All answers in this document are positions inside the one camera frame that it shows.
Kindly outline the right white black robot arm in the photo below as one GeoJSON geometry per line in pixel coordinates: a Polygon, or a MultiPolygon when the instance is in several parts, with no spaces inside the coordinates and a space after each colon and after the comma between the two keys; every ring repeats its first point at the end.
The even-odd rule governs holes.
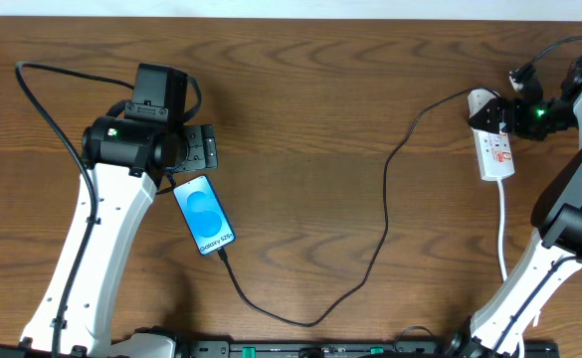
{"type": "Polygon", "coordinates": [[[469,126],[536,141],[575,128],[579,150],[539,196],[525,252],[493,298],[455,334],[446,351],[450,357],[519,356],[524,330],[582,269],[582,56],[571,63],[558,98],[544,99],[533,64],[512,72],[510,81],[517,98],[469,98],[469,126]]]}

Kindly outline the blue screen Samsung smartphone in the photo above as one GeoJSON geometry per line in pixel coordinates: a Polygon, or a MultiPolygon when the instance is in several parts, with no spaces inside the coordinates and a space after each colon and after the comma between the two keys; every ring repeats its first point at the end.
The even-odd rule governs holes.
{"type": "Polygon", "coordinates": [[[202,256],[235,241],[232,225],[206,175],[177,186],[173,194],[202,256]]]}

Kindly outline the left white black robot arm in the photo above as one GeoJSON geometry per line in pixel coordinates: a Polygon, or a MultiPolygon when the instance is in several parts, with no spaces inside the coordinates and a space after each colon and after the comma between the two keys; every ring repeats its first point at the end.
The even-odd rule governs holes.
{"type": "Polygon", "coordinates": [[[0,344],[0,358],[186,357],[185,342],[160,327],[140,328],[117,343],[111,320],[129,252],[164,177],[214,168],[209,125],[188,126],[200,109],[187,107],[194,77],[174,68],[141,64],[130,99],[88,126],[76,148],[28,87],[33,107],[66,146],[80,172],[76,211],[44,298],[16,345],[0,344]]]}

